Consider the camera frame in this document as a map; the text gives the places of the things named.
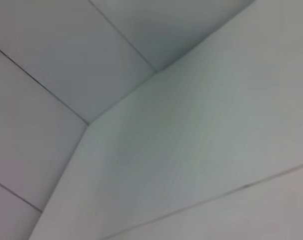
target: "ceiling panel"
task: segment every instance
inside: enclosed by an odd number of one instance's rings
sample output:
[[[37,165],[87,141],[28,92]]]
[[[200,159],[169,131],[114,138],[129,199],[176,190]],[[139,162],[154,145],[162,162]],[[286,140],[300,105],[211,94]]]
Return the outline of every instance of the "ceiling panel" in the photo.
[[[253,0],[90,0],[157,69]]]
[[[0,0],[0,49],[88,122],[154,72],[86,0]]]
[[[0,187],[0,240],[27,240],[40,215]]]
[[[44,209],[85,128],[0,53],[1,184]]]
[[[290,239],[303,240],[303,169],[108,240]]]

